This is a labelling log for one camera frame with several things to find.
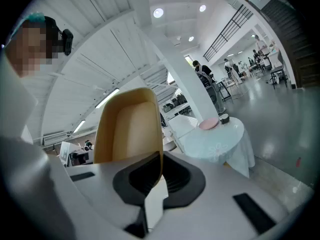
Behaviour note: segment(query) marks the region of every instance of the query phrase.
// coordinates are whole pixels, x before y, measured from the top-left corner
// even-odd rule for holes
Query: white ceiling
[[[255,35],[255,32],[251,29],[248,33],[246,33],[234,46],[232,46],[220,59],[218,59],[214,64],[220,64],[224,62],[224,59],[232,59],[233,56],[227,57],[227,55],[234,54],[235,56],[238,52],[241,52],[254,44],[256,42],[255,38],[252,37]]]
[[[174,44],[181,36],[180,51],[196,47],[217,1],[149,0],[152,23]],[[200,13],[202,4],[206,10]],[[156,8],[164,10],[161,18],[153,17]],[[27,123],[35,144],[41,145],[45,135],[73,131],[83,119],[79,132],[96,127],[103,108],[95,105],[104,98],[104,90],[147,86],[160,103],[176,91],[152,84],[165,85],[168,70],[146,45],[128,0],[34,0],[20,19],[34,12],[54,18],[60,30],[69,29],[74,36],[69,56],[59,54],[36,76],[22,80],[38,100]]]

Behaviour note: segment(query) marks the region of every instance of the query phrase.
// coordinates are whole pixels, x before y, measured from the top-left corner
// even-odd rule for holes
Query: chair
[[[104,106],[96,132],[95,164],[159,152],[163,157],[161,118],[157,98],[148,88],[112,97]]]
[[[285,75],[285,72],[284,72],[284,60],[282,58],[281,51],[279,51],[279,53],[278,53],[278,60],[281,62],[282,65],[281,66],[277,66],[273,70],[270,71],[273,89],[275,89],[275,84],[276,84],[275,78],[277,78],[276,77],[276,73],[277,72],[282,72],[284,83],[285,83],[285,87],[286,88],[288,87],[287,86],[287,78],[286,78],[286,75]]]

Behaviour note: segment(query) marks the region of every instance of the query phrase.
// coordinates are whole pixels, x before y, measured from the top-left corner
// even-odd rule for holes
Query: wooden staircase
[[[289,57],[296,87],[320,85],[320,57],[307,34],[306,21],[293,8],[271,0],[261,10],[280,39]]]

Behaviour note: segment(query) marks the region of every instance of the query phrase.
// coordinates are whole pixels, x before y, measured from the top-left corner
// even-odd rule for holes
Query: staircase railing
[[[209,49],[205,52],[203,57],[205,57],[207,61],[211,60],[252,15],[253,13],[247,7],[241,5]]]

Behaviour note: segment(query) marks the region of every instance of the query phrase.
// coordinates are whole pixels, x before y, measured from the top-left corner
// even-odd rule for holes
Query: window
[[[191,58],[189,55],[188,55],[188,56],[185,56],[184,58],[185,58],[186,61],[190,64],[190,66],[193,67],[193,65],[192,65],[193,60],[192,60],[192,58]],[[169,85],[171,85],[171,84],[173,84],[173,83],[175,82],[175,80],[174,80],[174,78],[172,77],[172,75],[170,74],[170,72],[169,72],[169,74],[168,74],[167,82],[168,82]]]

